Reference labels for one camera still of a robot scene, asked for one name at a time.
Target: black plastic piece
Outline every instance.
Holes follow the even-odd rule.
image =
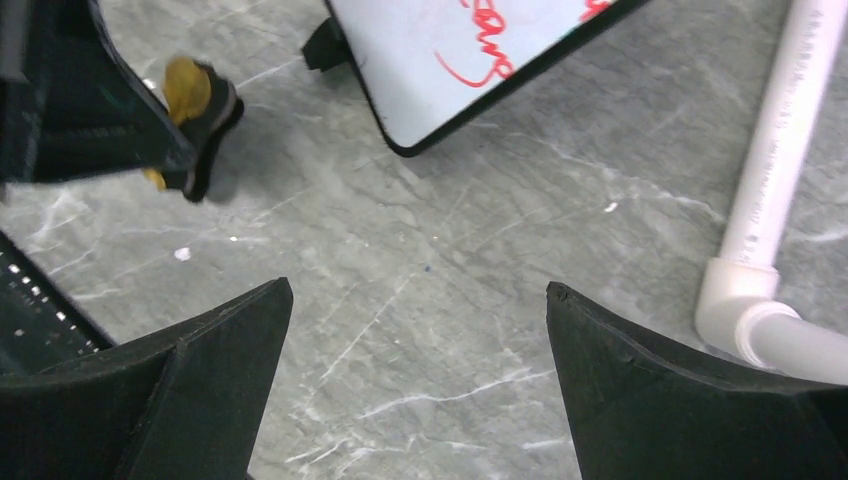
[[[761,372],[548,286],[583,480],[844,480],[848,388]]]
[[[3,232],[0,312],[0,374],[32,375],[114,345]]]
[[[301,49],[306,66],[310,70],[326,72],[345,62],[350,57],[347,41],[334,18],[328,18],[309,37]]]
[[[27,31],[35,0],[0,0],[0,80],[26,82]]]
[[[112,346],[2,234],[0,248],[0,478],[250,478],[286,279]]]
[[[26,18],[20,71],[0,78],[0,183],[193,167],[195,147],[115,50],[98,2],[34,1]]]
[[[201,147],[197,164],[194,167],[194,186],[189,191],[183,191],[183,198],[191,203],[200,203],[206,198],[206,194],[209,193],[209,186],[212,183],[212,167],[215,164],[215,158],[218,156],[221,141],[238,125],[242,116],[244,116],[244,101],[239,98],[236,100],[236,106],[230,118],[221,124],[218,130],[209,137],[209,141]]]

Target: yellow clamp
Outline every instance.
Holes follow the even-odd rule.
[[[209,76],[189,57],[178,56],[165,67],[165,82],[162,86],[168,116],[179,127],[186,120],[203,114],[212,98]],[[159,191],[165,190],[165,178],[153,169],[143,170],[145,178],[153,182]]]

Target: white debris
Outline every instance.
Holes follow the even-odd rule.
[[[178,248],[174,251],[174,258],[181,262],[185,262],[191,259],[191,249],[188,247]]]

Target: black rubber part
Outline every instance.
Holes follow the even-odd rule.
[[[548,286],[583,480],[845,480],[848,387],[730,363]]]
[[[188,192],[183,191],[183,197],[192,203],[200,203],[206,198],[209,192],[209,184],[212,178],[212,167],[215,164],[215,157],[218,155],[218,149],[221,142],[227,133],[238,125],[241,118],[244,116],[244,102],[242,99],[236,100],[236,105],[233,108],[233,113],[225,121],[218,131],[209,137],[209,141],[203,146],[200,155],[197,157],[197,164],[194,167],[194,185]]]
[[[341,28],[332,17],[315,29],[300,52],[306,66],[310,70],[320,70],[321,73],[347,62],[351,56]]]

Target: black plastic foot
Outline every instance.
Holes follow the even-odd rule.
[[[0,478],[245,478],[292,302],[278,279],[114,346],[0,232]]]
[[[548,286],[583,480],[848,478],[848,388],[772,375]]]
[[[338,67],[350,58],[347,41],[333,18],[328,18],[315,30],[301,52],[306,66],[321,72]]]

